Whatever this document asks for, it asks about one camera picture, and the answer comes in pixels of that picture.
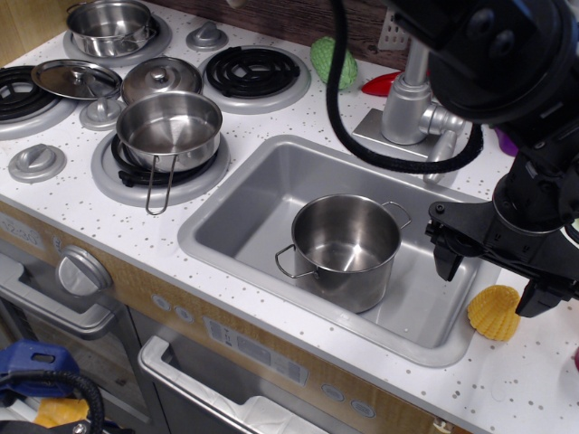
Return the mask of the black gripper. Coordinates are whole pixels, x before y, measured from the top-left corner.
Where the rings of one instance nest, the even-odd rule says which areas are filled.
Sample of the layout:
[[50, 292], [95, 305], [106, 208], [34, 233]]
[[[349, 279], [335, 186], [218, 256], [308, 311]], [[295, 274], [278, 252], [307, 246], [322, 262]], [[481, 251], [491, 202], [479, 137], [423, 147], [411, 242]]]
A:
[[578, 249], [561, 232], [578, 216], [578, 154], [521, 152], [491, 201], [435, 202], [426, 232], [438, 275], [452, 281], [478, 257], [524, 276], [516, 314], [536, 317], [568, 300], [578, 284]]

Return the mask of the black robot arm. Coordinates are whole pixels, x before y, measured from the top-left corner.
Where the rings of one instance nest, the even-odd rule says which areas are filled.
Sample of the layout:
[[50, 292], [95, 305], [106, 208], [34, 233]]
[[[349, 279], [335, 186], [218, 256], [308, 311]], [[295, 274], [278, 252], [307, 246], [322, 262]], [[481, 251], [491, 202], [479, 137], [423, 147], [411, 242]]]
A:
[[487, 203], [432, 204], [436, 269], [479, 257], [527, 279], [517, 314], [578, 295], [578, 23], [565, 1], [394, 1], [430, 49], [432, 90], [451, 113], [505, 133], [517, 155]]

